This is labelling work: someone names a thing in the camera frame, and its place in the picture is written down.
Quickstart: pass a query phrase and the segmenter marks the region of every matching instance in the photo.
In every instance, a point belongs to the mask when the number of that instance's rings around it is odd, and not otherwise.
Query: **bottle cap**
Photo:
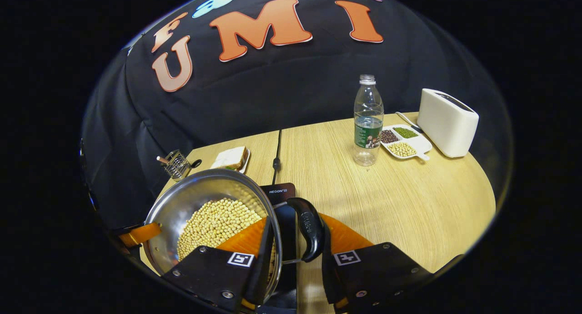
[[[376,79],[371,74],[360,75],[360,84],[362,85],[375,85]]]

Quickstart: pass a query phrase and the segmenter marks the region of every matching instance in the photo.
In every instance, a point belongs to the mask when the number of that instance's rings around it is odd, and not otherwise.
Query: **wire basket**
[[[173,181],[180,181],[185,178],[192,168],[191,164],[181,154],[179,149],[170,152],[166,156],[166,160],[168,163],[164,165],[164,169]]]

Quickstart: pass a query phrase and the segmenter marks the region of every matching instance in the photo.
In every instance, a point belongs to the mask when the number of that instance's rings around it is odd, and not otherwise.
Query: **orange letter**
[[[163,26],[160,30],[158,30],[158,32],[154,34],[156,37],[156,42],[154,43],[154,48],[151,49],[152,53],[156,51],[156,49],[160,48],[160,46],[168,39],[170,39],[170,37],[174,34],[173,32],[170,32],[170,30],[176,29],[180,24],[180,19],[186,16],[186,14],[188,14],[188,12],[183,12],[177,18],[171,20],[170,23]]]
[[[247,47],[240,45],[237,35],[245,39],[256,49],[265,45],[266,33],[273,26],[273,45],[303,43],[312,39],[311,33],[303,30],[295,5],[298,0],[273,0],[266,3],[258,18],[254,20],[240,12],[230,12],[214,19],[210,26],[215,26],[222,42],[223,62],[234,60],[247,53]]]
[[[184,36],[172,46],[172,51],[176,52],[180,63],[180,74],[176,77],[171,76],[168,70],[166,63],[168,53],[160,55],[151,65],[151,68],[156,72],[160,86],[167,92],[174,92],[182,88],[192,76],[192,59],[186,45],[188,40],[190,40],[190,36]]]
[[[352,38],[359,41],[369,41],[371,43],[381,43],[384,41],[384,38],[376,32],[370,20],[370,16],[368,15],[370,8],[345,0],[337,0],[335,3],[343,7],[347,12],[347,16],[350,17],[351,27],[353,29],[350,32]]]

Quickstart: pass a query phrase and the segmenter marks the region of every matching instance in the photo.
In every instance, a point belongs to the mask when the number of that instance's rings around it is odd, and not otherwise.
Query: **white divided tray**
[[[414,136],[412,138],[404,138],[398,132],[396,132],[394,130],[394,128],[405,128],[406,130],[411,130],[412,132],[414,132],[418,136]],[[417,156],[425,161],[430,160],[430,157],[424,155],[424,153],[426,153],[432,149],[432,144],[430,141],[428,141],[427,138],[424,138],[423,135],[418,133],[418,131],[414,130],[413,128],[411,128],[405,124],[395,124],[395,125],[384,126],[384,128],[382,128],[382,130],[390,130],[398,138],[398,141],[390,142],[388,144],[385,144],[384,142],[382,142],[382,140],[380,140],[380,143],[382,144],[382,146],[384,146],[384,148],[386,148],[386,150],[388,152],[390,152],[392,154],[392,156],[394,156],[395,158],[403,160],[403,159],[409,159],[410,157]],[[406,142],[406,144],[409,144],[412,148],[414,148],[414,150],[416,150],[416,154],[411,155],[411,156],[398,156],[388,148],[388,146],[390,146],[390,145],[398,144],[401,142]]]

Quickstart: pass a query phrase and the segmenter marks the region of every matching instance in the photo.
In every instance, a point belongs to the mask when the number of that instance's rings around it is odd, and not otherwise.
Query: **screw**
[[[235,295],[234,295],[233,293],[231,293],[230,291],[223,291],[223,292],[222,292],[222,297],[224,297],[224,298],[231,299],[231,298],[233,298],[234,296],[235,296]]]

